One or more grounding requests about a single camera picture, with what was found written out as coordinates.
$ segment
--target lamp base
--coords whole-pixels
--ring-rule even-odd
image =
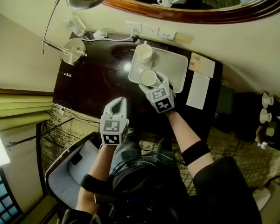
[[[67,64],[74,65],[85,56],[86,46],[79,38],[70,39],[64,46],[66,54],[61,55],[63,61]]]

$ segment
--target white tray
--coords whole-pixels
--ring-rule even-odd
[[[137,60],[136,52],[132,60],[132,67],[129,73],[129,80],[139,84],[140,75],[144,70],[159,71],[166,75],[173,85],[175,93],[180,93],[185,83],[189,61],[187,57],[152,47],[153,59],[147,64]]]

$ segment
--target mirror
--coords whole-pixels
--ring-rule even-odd
[[[105,0],[104,4],[144,16],[204,24],[251,21],[280,10],[280,0]]]

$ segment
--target chair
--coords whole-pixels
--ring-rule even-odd
[[[46,186],[51,195],[69,208],[74,209],[77,205],[81,180],[98,155],[98,139],[97,133],[92,132],[71,145],[45,174]]]

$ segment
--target wall socket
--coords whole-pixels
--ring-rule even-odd
[[[175,31],[164,30],[164,29],[159,30],[159,36],[166,38],[168,40],[174,40],[175,34],[176,34]]]
[[[142,24],[142,32],[150,35],[158,35],[159,27],[155,27],[149,24]]]
[[[126,28],[130,33],[139,33],[142,31],[141,23],[126,21]]]

